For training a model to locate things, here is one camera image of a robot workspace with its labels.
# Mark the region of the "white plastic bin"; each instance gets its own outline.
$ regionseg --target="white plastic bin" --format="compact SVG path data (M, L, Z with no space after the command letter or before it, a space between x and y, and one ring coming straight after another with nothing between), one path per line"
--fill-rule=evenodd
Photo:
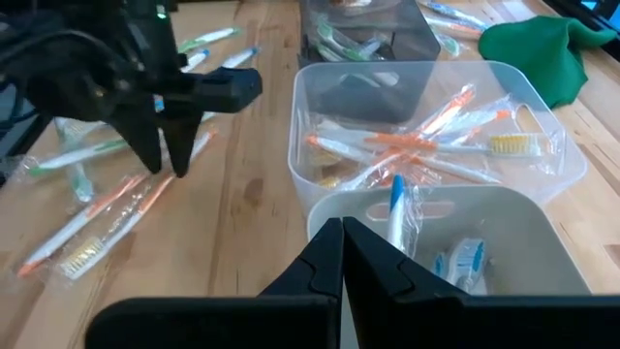
M389 190L334 193L320 200L307 221L310 240L328 218L353 216L384 238ZM423 207L425 217L415 261L428 267L438 251L461 238L484 238L484 274L492 295L589 295L571 256L543 211L530 199L499 186L446 186L434 189ZM343 302L341 348L357 348L348 300Z
M396 77L392 86L376 86L376 94L347 92L342 87L347 77ZM529 81L514 67L489 61L477 62L372 62L325 63L300 70L294 81L289 168L301 204L307 214L330 190L317 185L313 177L316 167L310 166L303 151L303 137L318 113L338 114L349 119L359 117L366 122L378 115L377 121L414 120L422 122L440 108L446 100L468 83L476 86L477 96L472 108L496 101L508 94L529 107L537 130L551 135L565 134L564 127L546 107ZM338 96L326 96L340 91ZM382 119L382 114L390 117ZM566 136L562 170L558 175L528 184L528 195L544 204L585 175L587 162L570 136Z

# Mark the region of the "gray container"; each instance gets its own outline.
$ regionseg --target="gray container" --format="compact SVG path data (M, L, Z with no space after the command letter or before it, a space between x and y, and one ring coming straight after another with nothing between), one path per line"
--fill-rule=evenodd
M328 218L353 216L383 238L387 189L334 193L310 211L308 240ZM415 261L429 267L438 251L461 238L484 238L492 295L590 295L579 270L544 212L526 196L499 186L437 187L422 205ZM343 300L341 348L357 348L349 300Z

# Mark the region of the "wooden table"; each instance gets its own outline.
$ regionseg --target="wooden table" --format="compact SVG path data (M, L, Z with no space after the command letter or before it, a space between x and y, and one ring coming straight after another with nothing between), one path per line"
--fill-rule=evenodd
M493 22L552 13L539 0L452 4ZM0 348L81 348L89 319L129 297L256 295L304 246L303 218L286 165L299 47L296 1L181 5L173 21L179 41L233 24L243 27L242 35L211 48L213 64L204 69L261 45L253 65L263 75L263 96L235 117L219 116L216 124L227 136L170 187L105 262L74 285L49 272L41 272L45 284L9 276L27 251L75 211L67 183L13 180L5 186ZM620 291L620 64L599 50L584 57L590 81L573 105L555 113L589 159L590 170L545 210L592 290L615 293ZM55 132L48 129L31 153L56 150ZM105 188L137 165L132 154L102 161L94 178Z

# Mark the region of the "bin handle cutout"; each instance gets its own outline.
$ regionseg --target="bin handle cutout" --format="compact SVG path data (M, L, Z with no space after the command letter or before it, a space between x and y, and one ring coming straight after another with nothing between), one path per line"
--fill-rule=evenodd
M454 203L451 201L438 201L423 203L421 205L422 219L439 219L449 216L454 212ZM388 221L389 202L378 203L366 210L368 219L375 222Z

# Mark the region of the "green cloth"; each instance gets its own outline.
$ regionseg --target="green cloth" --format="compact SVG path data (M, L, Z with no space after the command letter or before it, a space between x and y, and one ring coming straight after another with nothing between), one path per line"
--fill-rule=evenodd
M488 28L478 48L484 59L523 72L547 106L555 108L574 101L588 80L579 50L600 47L615 36L613 30L596 32L575 18L537 16Z

